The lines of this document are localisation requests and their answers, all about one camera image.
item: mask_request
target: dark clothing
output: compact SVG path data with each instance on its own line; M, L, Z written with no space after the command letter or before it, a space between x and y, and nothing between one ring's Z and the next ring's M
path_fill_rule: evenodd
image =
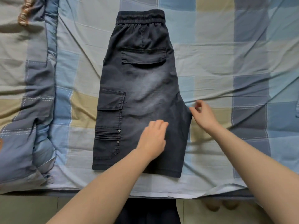
M169 122L166 147L144 173L179 178L191 118L164 12L120 11L103 64L92 169L106 170L124 158L149 122L162 119Z
M129 198L114 224L181 224L175 199Z

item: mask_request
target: dark gray shorts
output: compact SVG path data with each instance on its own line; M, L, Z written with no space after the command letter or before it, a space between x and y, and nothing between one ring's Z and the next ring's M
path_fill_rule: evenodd
M166 147L144 173L179 178L191 118L164 12L120 11L103 63L92 169L106 170L124 158L149 122L162 119L169 122Z

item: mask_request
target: bed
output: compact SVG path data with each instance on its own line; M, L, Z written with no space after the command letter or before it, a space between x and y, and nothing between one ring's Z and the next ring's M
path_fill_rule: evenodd
M120 10L162 9L185 104L204 99L224 127L299 172L299 0L0 2L0 193L76 192L100 173L97 100ZM181 178L143 174L131 196L244 188L192 120Z

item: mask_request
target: cargo pocket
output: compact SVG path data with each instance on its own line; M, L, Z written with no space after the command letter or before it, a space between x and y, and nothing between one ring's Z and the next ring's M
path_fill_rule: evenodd
M119 153L125 95L124 92L100 89L95 127L94 159L111 159Z
M133 49L124 47L121 61L125 64L156 64L166 61L166 48Z

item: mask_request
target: pocket flap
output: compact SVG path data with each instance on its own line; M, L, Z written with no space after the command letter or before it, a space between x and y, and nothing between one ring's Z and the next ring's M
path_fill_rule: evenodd
M123 48L121 61L126 64L155 64L166 60L166 48L133 49Z
M120 110L123 108L125 95L124 92L100 89L97 109L100 111Z

